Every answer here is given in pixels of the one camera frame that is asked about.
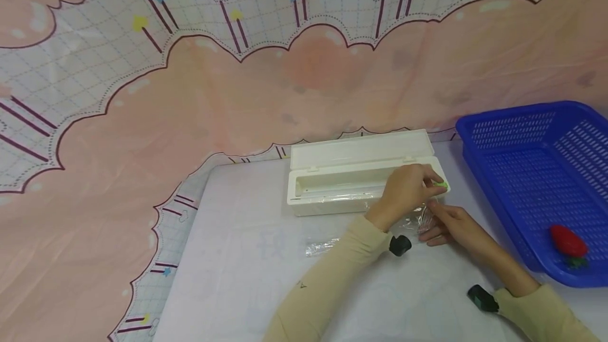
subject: printed fabric backdrop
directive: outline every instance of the printed fabric backdrop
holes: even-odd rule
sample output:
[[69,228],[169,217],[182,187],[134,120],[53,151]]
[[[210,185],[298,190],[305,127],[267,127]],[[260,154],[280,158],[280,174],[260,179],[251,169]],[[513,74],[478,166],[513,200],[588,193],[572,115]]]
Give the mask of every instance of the printed fabric backdrop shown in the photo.
[[151,341],[214,166],[607,113],[607,3],[0,0],[0,340]]

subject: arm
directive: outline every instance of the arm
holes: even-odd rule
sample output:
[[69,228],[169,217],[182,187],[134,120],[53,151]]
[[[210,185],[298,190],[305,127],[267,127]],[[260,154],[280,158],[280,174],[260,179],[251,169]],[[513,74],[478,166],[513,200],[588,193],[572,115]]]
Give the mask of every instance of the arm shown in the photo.
[[599,342],[550,286],[541,286],[464,209],[431,203],[437,225],[421,235],[430,246],[456,241],[505,285],[495,293],[499,313],[533,342]]
[[433,195],[447,189],[430,166],[393,171],[383,197],[355,219],[340,241],[296,283],[272,317],[264,342],[316,342],[321,339],[348,288],[361,270],[388,250],[389,227]]
[[264,342],[319,341],[353,280],[388,251],[391,237],[366,218],[355,219],[281,303]]

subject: yellow star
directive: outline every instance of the yellow star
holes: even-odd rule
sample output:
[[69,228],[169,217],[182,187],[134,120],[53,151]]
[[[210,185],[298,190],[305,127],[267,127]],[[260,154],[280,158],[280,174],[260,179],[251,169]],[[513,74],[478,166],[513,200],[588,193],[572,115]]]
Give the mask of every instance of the yellow star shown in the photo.
[[232,21],[235,22],[235,21],[243,18],[243,13],[241,11],[239,11],[238,9],[233,9],[232,12],[230,13],[230,17],[231,17]]
[[133,30],[141,32],[141,29],[148,26],[148,18],[145,16],[133,15]]

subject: white plastic box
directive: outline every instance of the white plastic box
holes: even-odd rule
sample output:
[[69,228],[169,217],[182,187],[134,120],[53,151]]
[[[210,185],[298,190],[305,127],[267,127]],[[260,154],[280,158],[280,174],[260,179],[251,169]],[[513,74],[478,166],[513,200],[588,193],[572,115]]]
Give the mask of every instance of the white plastic box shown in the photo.
[[287,203],[297,216],[367,211],[402,165],[431,165],[448,183],[434,154],[425,130],[295,145]]

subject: plastic wrap piece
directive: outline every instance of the plastic wrap piece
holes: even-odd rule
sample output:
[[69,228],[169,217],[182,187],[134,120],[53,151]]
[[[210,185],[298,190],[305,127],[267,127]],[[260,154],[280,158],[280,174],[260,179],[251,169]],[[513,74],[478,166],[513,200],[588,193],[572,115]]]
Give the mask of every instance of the plastic wrap piece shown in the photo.
[[[405,235],[412,242],[412,245],[417,245],[420,243],[417,236],[428,231],[432,226],[433,215],[430,211],[427,211],[427,206],[423,203],[393,225],[391,231],[395,236]],[[319,257],[331,250],[339,240],[338,237],[325,241],[308,238],[304,249],[305,256],[307,258]]]
[[333,238],[333,239],[329,239],[329,241],[325,241],[325,242],[315,242],[315,241],[312,241],[311,239],[308,239],[306,249],[305,249],[305,255],[307,258],[318,257],[319,255],[322,255],[322,254],[326,253],[327,251],[329,251],[329,249],[331,249],[331,247],[335,246],[337,241],[339,241],[339,240],[340,240],[340,238]]
[[405,235],[417,239],[417,236],[428,231],[434,225],[433,214],[427,210],[426,204],[416,207],[392,227],[393,234]]

